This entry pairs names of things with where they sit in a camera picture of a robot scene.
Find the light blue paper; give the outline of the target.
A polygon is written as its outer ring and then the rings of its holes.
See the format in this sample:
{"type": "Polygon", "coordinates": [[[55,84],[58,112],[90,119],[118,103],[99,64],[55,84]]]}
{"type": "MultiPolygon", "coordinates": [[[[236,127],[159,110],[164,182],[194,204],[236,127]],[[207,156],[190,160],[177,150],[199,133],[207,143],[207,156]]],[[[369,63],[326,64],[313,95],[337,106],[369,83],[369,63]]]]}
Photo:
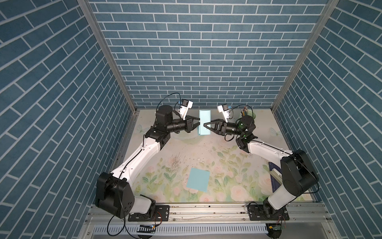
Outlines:
{"type": "Polygon", "coordinates": [[[202,192],[208,191],[210,172],[197,168],[192,168],[189,174],[187,187],[202,192]]]}
{"type": "Polygon", "coordinates": [[[210,110],[200,110],[199,111],[200,126],[198,129],[199,135],[210,135],[209,129],[204,127],[204,124],[211,121],[211,111],[210,110]]]}

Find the light blue paper front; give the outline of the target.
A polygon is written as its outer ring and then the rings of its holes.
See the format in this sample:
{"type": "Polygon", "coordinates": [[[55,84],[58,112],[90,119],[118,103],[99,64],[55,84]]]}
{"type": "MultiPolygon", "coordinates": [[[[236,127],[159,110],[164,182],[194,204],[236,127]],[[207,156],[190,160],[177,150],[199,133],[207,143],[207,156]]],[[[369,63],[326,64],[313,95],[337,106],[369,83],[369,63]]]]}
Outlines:
{"type": "Polygon", "coordinates": [[[187,187],[202,192],[208,191],[210,172],[197,168],[192,168],[189,174],[187,187]]]}

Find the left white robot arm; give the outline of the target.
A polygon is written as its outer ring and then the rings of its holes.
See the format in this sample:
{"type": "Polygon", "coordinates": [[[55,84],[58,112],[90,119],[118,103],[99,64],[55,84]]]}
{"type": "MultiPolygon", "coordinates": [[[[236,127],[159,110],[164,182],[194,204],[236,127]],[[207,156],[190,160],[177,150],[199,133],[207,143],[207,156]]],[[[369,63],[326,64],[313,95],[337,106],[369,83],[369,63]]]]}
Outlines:
{"type": "Polygon", "coordinates": [[[144,221],[154,218],[155,200],[147,196],[135,196],[131,187],[140,171],[169,141],[171,133],[182,130],[190,133],[200,125],[199,118],[187,114],[192,106],[191,101],[182,100],[178,111],[170,105],[160,106],[156,110],[153,126],[144,134],[135,152],[111,173],[103,172],[98,177],[95,198],[98,208],[120,219],[129,214],[136,214],[144,221]]]}

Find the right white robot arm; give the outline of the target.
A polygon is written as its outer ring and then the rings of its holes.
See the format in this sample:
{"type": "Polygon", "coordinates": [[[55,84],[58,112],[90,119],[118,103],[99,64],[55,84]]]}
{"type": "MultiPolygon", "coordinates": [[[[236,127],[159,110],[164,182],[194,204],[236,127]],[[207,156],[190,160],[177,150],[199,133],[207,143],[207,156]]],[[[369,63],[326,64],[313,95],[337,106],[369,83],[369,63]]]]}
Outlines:
{"type": "Polygon", "coordinates": [[[279,168],[281,185],[263,201],[259,211],[267,219],[282,215],[283,208],[319,181],[312,163],[303,150],[286,150],[259,140],[253,135],[256,128],[251,116],[243,116],[238,122],[215,119],[204,123],[204,127],[218,135],[236,135],[237,146],[266,159],[279,168]]]}

